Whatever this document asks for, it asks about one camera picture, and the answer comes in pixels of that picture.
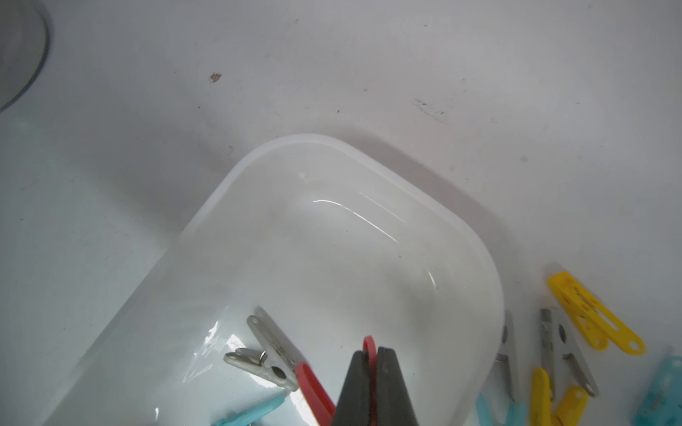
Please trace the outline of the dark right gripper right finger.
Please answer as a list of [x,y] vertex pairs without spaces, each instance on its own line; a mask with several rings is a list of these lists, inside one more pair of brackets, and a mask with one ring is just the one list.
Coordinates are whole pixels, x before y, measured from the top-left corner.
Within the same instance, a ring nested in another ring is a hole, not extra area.
[[377,426],[418,426],[396,351],[378,349],[376,379]]

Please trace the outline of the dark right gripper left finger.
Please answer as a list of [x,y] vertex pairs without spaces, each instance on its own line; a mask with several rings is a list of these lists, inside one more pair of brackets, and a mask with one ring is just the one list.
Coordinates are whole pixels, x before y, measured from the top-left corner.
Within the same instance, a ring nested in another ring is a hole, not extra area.
[[362,351],[356,351],[346,373],[332,426],[370,426],[371,380],[369,361]]

